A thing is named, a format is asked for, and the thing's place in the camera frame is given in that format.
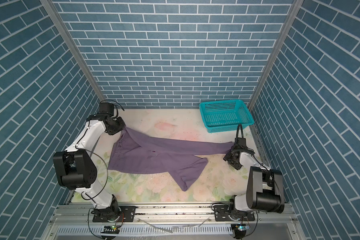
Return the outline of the purple trousers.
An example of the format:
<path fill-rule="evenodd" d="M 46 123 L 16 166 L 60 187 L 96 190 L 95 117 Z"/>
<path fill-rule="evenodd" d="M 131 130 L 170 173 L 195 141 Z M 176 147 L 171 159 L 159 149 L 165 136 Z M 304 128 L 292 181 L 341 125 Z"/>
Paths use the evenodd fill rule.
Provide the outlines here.
<path fill-rule="evenodd" d="M 142 175 L 169 173 L 185 192 L 205 169 L 207 156 L 225 155 L 232 146 L 232 142 L 155 138 L 125 127 L 113 145 L 108 169 Z"/>

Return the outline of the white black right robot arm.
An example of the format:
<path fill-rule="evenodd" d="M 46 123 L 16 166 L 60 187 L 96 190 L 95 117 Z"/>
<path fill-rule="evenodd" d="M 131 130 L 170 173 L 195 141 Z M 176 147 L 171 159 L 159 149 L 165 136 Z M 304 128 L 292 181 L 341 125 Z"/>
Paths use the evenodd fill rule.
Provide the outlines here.
<path fill-rule="evenodd" d="M 230 199 L 228 213 L 232 218 L 244 217 L 253 211 L 279 214 L 284 211 L 283 174 L 256 158 L 254 150 L 247 146 L 241 124 L 237 127 L 234 145 L 224 156 L 224 161 L 235 170 L 240 170 L 245 164 L 250 166 L 246 192 Z"/>

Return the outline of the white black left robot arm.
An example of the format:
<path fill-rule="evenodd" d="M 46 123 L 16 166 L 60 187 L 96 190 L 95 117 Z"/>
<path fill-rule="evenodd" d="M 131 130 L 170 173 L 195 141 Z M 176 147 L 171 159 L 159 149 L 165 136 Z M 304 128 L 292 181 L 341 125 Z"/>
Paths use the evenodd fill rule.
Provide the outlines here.
<path fill-rule="evenodd" d="M 94 222 L 116 222 L 120 219 L 122 210 L 114 195 L 105 190 L 97 179 L 98 169 L 92 160 L 98 157 L 94 148 L 103 133 L 112 136 L 119 133 L 126 126 L 119 117 L 109 114 L 96 114 L 87 118 L 84 129 L 74 142 L 62 152 L 56 152 L 53 163 L 60 186 L 79 193 L 83 200 L 93 205 L 90 211 L 94 215 Z"/>

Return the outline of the teal plastic mesh basket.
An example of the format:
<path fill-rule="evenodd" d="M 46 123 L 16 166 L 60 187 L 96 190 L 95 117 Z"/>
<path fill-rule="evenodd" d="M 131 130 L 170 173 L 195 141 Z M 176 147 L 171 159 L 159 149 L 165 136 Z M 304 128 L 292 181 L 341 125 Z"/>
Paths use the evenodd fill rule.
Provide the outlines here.
<path fill-rule="evenodd" d="M 235 131 L 255 123 L 246 104 L 241 100 L 202 102 L 199 110 L 208 133 Z"/>

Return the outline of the left green circuit board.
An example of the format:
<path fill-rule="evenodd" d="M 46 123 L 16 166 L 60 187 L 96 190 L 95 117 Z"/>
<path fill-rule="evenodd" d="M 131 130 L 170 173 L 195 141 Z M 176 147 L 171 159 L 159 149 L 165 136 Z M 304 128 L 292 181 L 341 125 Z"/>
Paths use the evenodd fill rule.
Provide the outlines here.
<path fill-rule="evenodd" d="M 118 235 L 120 233 L 121 230 L 121 226 L 104 226 L 101 235 L 105 236 L 105 235 Z"/>

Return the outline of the aluminium right table edge rail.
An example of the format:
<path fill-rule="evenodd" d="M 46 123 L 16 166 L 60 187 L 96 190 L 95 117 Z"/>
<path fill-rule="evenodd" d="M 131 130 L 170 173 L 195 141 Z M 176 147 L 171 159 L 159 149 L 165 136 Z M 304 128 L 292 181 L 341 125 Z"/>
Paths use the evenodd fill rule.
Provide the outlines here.
<path fill-rule="evenodd" d="M 251 125 L 250 130 L 251 130 L 251 134 L 252 134 L 253 140 L 255 142 L 256 148 L 257 148 L 257 153 L 258 153 L 262 163 L 264 163 L 265 165 L 270 167 L 271 163 L 269 161 L 268 155 L 266 153 L 265 145 L 263 144 L 263 142 L 261 140 L 258 129 L 256 128 L 255 125 Z"/>

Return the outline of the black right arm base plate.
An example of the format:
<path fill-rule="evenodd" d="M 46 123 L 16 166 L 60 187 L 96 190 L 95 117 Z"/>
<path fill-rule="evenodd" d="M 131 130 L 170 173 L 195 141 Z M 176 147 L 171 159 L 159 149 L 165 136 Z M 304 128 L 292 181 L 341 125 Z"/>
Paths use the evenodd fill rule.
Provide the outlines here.
<path fill-rule="evenodd" d="M 211 210 L 214 212 L 216 222 L 246 222 L 254 221 L 254 212 L 238 211 L 235 208 L 231 208 L 229 205 L 216 203 L 211 205 Z"/>

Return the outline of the aluminium front mounting rail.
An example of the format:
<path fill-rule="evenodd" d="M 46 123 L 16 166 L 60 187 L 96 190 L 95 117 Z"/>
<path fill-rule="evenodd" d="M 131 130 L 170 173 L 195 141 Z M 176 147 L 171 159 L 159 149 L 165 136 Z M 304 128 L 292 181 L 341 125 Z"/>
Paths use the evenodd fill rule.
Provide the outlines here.
<path fill-rule="evenodd" d="M 231 235 L 166 235 L 166 236 L 57 236 L 57 230 L 63 226 L 126 226 L 159 225 L 202 226 L 207 224 L 247 226 L 247 234 L 243 240 L 302 240 L 302 227 L 290 204 L 285 205 L 283 213 L 257 213 L 255 220 L 246 222 L 216 222 L 211 203 L 125 203 L 121 206 L 136 206 L 133 222 L 94 223 L 87 204 L 70 204 L 58 206 L 50 223 L 42 235 L 44 240 L 236 240 Z"/>

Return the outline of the aluminium right rear corner post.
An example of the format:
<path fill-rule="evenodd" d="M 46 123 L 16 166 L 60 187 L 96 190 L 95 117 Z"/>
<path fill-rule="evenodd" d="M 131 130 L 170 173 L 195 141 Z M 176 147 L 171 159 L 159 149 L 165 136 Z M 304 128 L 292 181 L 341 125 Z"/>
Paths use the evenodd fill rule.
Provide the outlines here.
<path fill-rule="evenodd" d="M 297 14 L 298 14 L 303 2 L 304 2 L 303 0 L 296 0 L 296 1 L 293 1 L 293 4 L 291 5 L 291 8 L 287 14 L 285 23 L 283 24 L 283 26 L 281 28 L 278 38 L 276 39 L 275 44 L 273 46 L 272 52 L 269 55 L 269 59 L 267 60 L 267 64 L 264 67 L 261 77 L 259 78 L 258 85 L 256 86 L 255 91 L 247 105 L 250 112 L 252 112 L 255 107 L 256 101 L 258 100 L 258 97 L 260 96 L 262 88 L 264 87 L 264 85 L 267 81 L 270 71 L 276 61 L 276 58 L 283 46 L 283 43 L 285 42 L 285 40 L 287 38 L 287 35 L 292 27 L 294 20 L 297 17 Z"/>

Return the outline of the aluminium corner post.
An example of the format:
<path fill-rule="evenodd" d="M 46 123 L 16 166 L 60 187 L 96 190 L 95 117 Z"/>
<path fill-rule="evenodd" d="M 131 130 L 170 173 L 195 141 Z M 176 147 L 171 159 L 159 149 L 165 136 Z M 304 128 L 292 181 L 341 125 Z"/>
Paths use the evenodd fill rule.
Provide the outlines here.
<path fill-rule="evenodd" d="M 270 71 L 276 61 L 276 58 L 283 46 L 283 43 L 285 42 L 285 40 L 287 38 L 287 35 L 292 27 L 294 20 L 297 17 L 297 14 L 298 14 L 303 2 L 304 2 L 303 0 L 296 0 L 296 1 L 293 1 L 293 4 L 291 5 L 291 8 L 287 14 L 285 23 L 283 24 L 283 26 L 281 28 L 278 38 L 276 39 L 275 44 L 273 46 L 272 52 L 269 55 L 269 59 L 267 60 L 267 64 L 264 67 L 261 77 L 259 78 L 258 85 L 256 86 L 255 91 L 247 105 L 250 112 L 252 112 L 255 107 L 256 101 L 258 100 L 258 97 L 260 96 L 262 88 L 264 87 L 264 85 L 267 81 Z"/>
<path fill-rule="evenodd" d="M 85 62 L 82 54 L 80 53 L 75 41 L 73 40 L 68 28 L 66 27 L 62 17 L 58 13 L 53 1 L 50 0 L 40 0 L 42 6 L 46 10 L 47 14 L 51 18 L 52 22 L 54 23 L 56 29 L 58 30 L 59 34 L 63 38 L 65 44 L 67 45 L 68 49 L 70 50 L 71 54 L 75 58 L 78 66 L 82 70 L 83 74 L 85 75 L 87 81 L 93 88 L 94 92 L 96 93 L 97 97 L 103 101 L 105 100 L 105 96 L 102 93 L 99 85 L 97 84 L 92 72 L 90 71 L 87 63 Z"/>

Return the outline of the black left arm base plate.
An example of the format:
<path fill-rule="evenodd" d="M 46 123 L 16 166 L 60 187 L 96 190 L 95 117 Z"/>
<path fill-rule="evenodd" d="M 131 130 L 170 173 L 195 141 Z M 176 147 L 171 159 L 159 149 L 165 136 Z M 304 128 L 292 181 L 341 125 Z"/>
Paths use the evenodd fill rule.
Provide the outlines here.
<path fill-rule="evenodd" d="M 94 223 L 133 222 L 136 206 L 108 207 L 105 209 L 94 209 Z"/>

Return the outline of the aluminium left rear corner post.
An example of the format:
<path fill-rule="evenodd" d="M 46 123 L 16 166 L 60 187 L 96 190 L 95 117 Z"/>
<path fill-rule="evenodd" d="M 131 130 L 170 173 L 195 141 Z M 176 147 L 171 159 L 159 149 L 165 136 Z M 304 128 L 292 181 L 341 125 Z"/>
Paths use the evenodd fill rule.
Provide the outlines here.
<path fill-rule="evenodd" d="M 105 96 L 102 93 L 99 85 L 97 84 L 92 72 L 90 71 L 87 63 L 85 62 L 82 54 L 80 53 L 75 41 L 73 40 L 68 28 L 66 27 L 62 17 L 58 13 L 53 1 L 50 0 L 40 0 L 42 6 L 46 10 L 47 14 L 51 18 L 52 22 L 54 23 L 56 29 L 58 30 L 59 34 L 63 38 L 65 44 L 67 45 L 68 49 L 70 50 L 71 54 L 75 58 L 78 66 L 82 70 L 83 74 L 85 75 L 87 81 L 93 88 L 94 92 L 96 93 L 97 97 L 103 101 L 105 100 Z"/>

